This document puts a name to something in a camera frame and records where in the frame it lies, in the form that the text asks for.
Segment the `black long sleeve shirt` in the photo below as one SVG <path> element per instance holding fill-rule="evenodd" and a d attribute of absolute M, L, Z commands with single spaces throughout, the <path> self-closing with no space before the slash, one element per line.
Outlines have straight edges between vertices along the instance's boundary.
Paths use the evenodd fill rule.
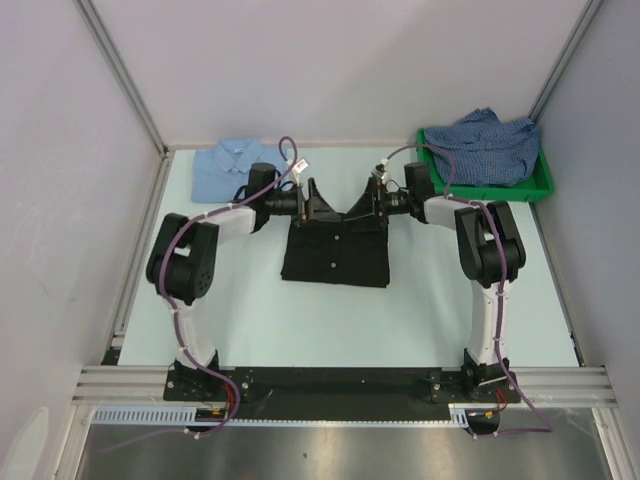
<path fill-rule="evenodd" d="M 281 269 L 285 281 L 385 288 L 388 226 L 377 220 L 291 221 Z"/>

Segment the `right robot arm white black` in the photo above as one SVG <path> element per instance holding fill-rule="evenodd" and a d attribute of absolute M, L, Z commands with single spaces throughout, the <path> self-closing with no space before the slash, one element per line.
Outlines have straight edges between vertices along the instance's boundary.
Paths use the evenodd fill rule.
<path fill-rule="evenodd" d="M 364 193 L 346 218 L 386 226 L 389 216 L 408 214 L 455 232 L 461 269 L 472 288 L 471 331 L 459 377 L 431 384 L 454 385 L 473 401 L 504 403 L 513 386 L 509 361 L 503 354 L 507 303 L 526 262 L 512 211 L 504 201 L 485 204 L 450 193 L 436 194 L 429 167 L 420 162 L 406 164 L 406 186 L 390 191 L 387 162 L 383 159 L 374 167 Z"/>

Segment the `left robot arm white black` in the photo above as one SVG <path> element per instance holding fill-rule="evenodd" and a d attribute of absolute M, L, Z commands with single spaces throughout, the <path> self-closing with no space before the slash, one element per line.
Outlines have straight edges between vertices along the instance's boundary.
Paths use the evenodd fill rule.
<path fill-rule="evenodd" d="M 185 385 L 199 399 L 214 397 L 221 384 L 233 391 L 238 389 L 221 373 L 217 348 L 204 342 L 205 336 L 198 332 L 199 322 L 184 313 L 211 288 L 218 248 L 258 232 L 273 216 L 289 217 L 299 228 L 333 226 L 344 220 L 344 215 L 317 193 L 313 180 L 308 182 L 307 193 L 298 185 L 288 190 L 280 187 L 299 164 L 291 162 L 279 174 L 272 164 L 255 163 L 240 188 L 243 198 L 193 218 L 170 213 L 162 221 L 146 278 L 169 305 L 178 343 L 175 369 L 188 374 Z"/>

